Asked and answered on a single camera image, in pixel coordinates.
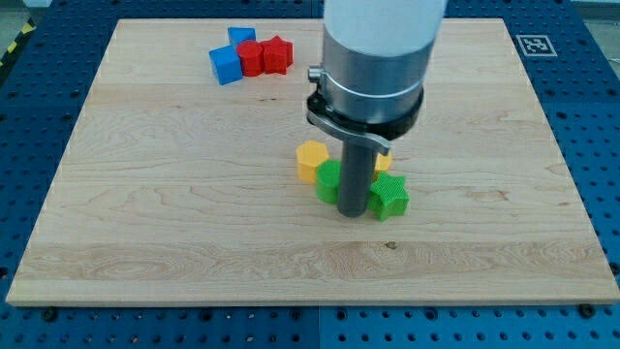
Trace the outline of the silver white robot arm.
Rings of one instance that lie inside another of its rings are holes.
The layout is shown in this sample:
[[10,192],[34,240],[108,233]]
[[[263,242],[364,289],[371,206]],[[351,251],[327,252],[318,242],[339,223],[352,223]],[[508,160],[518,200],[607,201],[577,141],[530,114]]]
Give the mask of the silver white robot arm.
[[388,154],[416,122],[447,0],[327,0],[322,61],[308,121],[334,138]]

